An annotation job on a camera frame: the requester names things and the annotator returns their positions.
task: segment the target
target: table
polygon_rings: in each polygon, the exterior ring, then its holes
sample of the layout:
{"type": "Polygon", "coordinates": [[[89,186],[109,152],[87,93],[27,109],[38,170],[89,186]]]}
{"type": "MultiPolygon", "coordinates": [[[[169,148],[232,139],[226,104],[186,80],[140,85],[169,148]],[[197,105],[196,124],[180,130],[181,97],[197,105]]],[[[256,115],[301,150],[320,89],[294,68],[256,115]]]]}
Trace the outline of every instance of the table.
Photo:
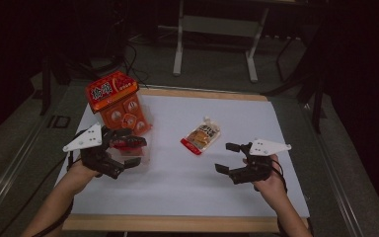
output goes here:
{"type": "MultiPolygon", "coordinates": [[[[285,3],[294,4],[298,3],[295,0],[273,0],[273,1],[253,1],[253,2],[265,2],[267,4],[273,3],[285,3]]],[[[249,50],[246,51],[246,60],[248,64],[249,76],[252,82],[258,82],[257,69],[254,62],[254,54],[257,49],[258,42],[263,31],[266,16],[269,11],[269,6],[266,6],[261,12],[262,16],[258,22],[252,21],[240,21],[230,19],[218,19],[208,18],[200,16],[186,15],[184,12],[184,0],[180,1],[180,12],[178,20],[178,44],[175,54],[174,62],[174,75],[181,75],[181,65],[183,60],[183,33],[187,32],[199,32],[209,34],[219,34],[226,36],[238,36],[253,38],[252,45],[249,50]]]]}

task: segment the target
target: white paper sheet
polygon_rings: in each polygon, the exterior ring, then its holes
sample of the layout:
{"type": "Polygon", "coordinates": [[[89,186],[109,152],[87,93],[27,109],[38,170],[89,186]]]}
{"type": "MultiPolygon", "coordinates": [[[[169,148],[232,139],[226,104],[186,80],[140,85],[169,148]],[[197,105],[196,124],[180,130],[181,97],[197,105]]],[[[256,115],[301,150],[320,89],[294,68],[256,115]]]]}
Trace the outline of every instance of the white paper sheet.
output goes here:
{"type": "MultiPolygon", "coordinates": [[[[247,144],[255,138],[285,143],[270,102],[142,96],[150,108],[150,162],[127,169],[117,180],[93,179],[75,198],[72,213],[275,216],[252,184],[234,185],[215,171],[214,164],[231,169],[244,167],[243,153],[225,149],[225,143],[247,144]],[[217,121],[221,136],[200,156],[190,153],[180,140],[195,129],[204,116],[217,121]]],[[[86,108],[78,131],[96,122],[86,108]]],[[[309,210],[288,152],[278,153],[288,195],[302,217],[309,210]]],[[[59,179],[64,175],[61,169],[59,179]]]]}

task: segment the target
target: gray floor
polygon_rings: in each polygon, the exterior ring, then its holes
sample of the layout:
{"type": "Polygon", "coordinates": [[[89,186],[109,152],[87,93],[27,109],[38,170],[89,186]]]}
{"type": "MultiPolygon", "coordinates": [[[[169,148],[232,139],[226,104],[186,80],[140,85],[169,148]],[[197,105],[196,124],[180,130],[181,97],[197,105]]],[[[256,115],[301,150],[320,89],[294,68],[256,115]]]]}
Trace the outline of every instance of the gray floor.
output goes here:
{"type": "MultiPolygon", "coordinates": [[[[203,90],[233,91],[258,94],[281,84],[274,65],[277,53],[284,42],[279,39],[262,39],[257,50],[255,61],[260,82],[249,81],[243,48],[249,45],[248,40],[231,41],[230,43],[205,42],[205,36],[189,35],[185,37],[182,75],[172,75],[176,36],[166,32],[158,43],[146,43],[143,38],[136,38],[131,43],[136,48],[134,71],[130,75],[143,80],[144,84],[168,86],[177,88],[194,88],[203,90]]],[[[295,41],[281,59],[284,75],[295,68],[304,52],[301,41],[295,41]]],[[[133,50],[127,51],[128,61],[132,60],[133,50]]],[[[39,82],[40,74],[33,78],[39,82]]],[[[0,126],[0,177],[8,164],[16,157],[28,152],[30,157],[23,165],[22,172],[8,190],[7,197],[0,199],[0,230],[11,221],[18,209],[32,192],[28,184],[37,184],[48,172],[48,167],[63,157],[62,147],[74,134],[81,111],[72,112],[72,104],[83,108],[84,100],[78,99],[80,85],[86,82],[76,79],[71,86],[53,84],[53,103],[47,116],[40,117],[40,101],[28,99],[10,118],[0,126]],[[71,115],[76,118],[68,130],[42,129],[51,115],[71,115]],[[40,135],[34,133],[41,127],[40,135]],[[42,140],[46,133],[48,140],[42,140]],[[28,149],[28,144],[45,147],[42,150],[28,149]]],[[[276,100],[294,98],[298,88],[279,95],[276,100]]],[[[275,110],[283,116],[294,116],[300,105],[280,103],[275,110]]],[[[310,154],[293,154],[302,157],[294,162],[297,175],[309,205],[315,236],[379,236],[379,199],[362,164],[359,161],[353,144],[348,138],[335,110],[331,99],[325,96],[323,103],[324,117],[321,119],[322,135],[308,137],[310,142],[319,142],[324,147],[323,152],[328,159],[313,159],[310,154]],[[348,223],[357,223],[350,227],[348,223]]],[[[281,127],[291,127],[290,120],[281,122],[281,127]]],[[[291,127],[284,133],[285,140],[290,143],[304,143],[308,140],[298,140],[298,134],[307,127],[291,127]]],[[[37,210],[40,202],[51,190],[56,176],[51,176],[43,185],[35,199],[3,234],[17,236],[37,210]]],[[[264,234],[252,233],[252,236],[264,234]]],[[[64,232],[63,236],[105,236],[100,232],[64,232]]]]}

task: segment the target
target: chair leg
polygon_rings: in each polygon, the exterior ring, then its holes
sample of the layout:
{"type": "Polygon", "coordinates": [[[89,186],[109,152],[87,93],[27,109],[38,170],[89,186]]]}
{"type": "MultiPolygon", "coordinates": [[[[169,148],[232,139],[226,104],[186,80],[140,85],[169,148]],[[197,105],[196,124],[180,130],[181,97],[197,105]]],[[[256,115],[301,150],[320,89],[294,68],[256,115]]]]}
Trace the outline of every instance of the chair leg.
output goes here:
{"type": "Polygon", "coordinates": [[[286,79],[284,80],[284,78],[282,76],[281,67],[279,66],[279,58],[282,56],[282,54],[285,52],[285,50],[292,43],[293,40],[294,40],[294,38],[290,38],[290,40],[285,44],[284,48],[279,52],[278,56],[276,57],[276,61],[275,61],[276,69],[278,70],[279,79],[282,82],[285,82],[286,79]]]}

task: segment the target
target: human hand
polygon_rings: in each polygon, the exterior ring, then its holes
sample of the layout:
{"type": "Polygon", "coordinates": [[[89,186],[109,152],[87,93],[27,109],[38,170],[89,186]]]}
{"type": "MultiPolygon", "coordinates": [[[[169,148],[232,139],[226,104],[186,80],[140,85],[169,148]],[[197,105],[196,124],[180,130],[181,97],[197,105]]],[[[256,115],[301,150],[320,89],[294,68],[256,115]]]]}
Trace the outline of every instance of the human hand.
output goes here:
{"type": "MultiPolygon", "coordinates": [[[[278,156],[269,156],[275,162],[278,162],[278,156]]],[[[272,167],[279,170],[280,167],[275,162],[272,162],[272,167]]],[[[264,181],[253,182],[254,186],[261,192],[264,200],[269,206],[277,210],[280,206],[284,205],[288,200],[287,193],[285,191],[284,183],[275,171],[270,173],[269,178],[264,181]]]]}

